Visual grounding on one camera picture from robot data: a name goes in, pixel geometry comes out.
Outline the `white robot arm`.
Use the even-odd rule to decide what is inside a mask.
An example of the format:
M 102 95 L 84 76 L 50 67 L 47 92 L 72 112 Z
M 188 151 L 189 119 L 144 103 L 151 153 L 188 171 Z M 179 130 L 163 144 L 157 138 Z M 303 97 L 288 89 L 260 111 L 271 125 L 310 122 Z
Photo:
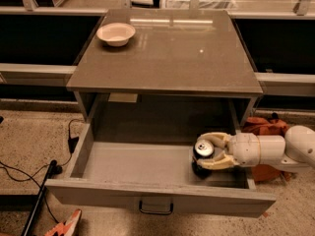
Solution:
M 253 133 L 206 133 L 193 147 L 193 161 L 203 170 L 270 165 L 286 172 L 315 167 L 315 132 L 293 126 L 284 136 Z

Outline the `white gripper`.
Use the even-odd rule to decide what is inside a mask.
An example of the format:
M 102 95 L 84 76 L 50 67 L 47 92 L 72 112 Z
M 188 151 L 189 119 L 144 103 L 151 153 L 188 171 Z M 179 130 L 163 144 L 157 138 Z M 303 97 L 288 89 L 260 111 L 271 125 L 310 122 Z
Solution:
M 215 147 L 225 148 L 228 144 L 228 154 L 220 152 L 213 158 L 200 158 L 197 164 L 208 170 L 223 170 L 231 168 L 234 163 L 241 167 L 256 166 L 260 161 L 260 142 L 258 137 L 251 133 L 239 133 L 231 138 L 223 132 L 202 134 L 199 140 L 206 140 Z

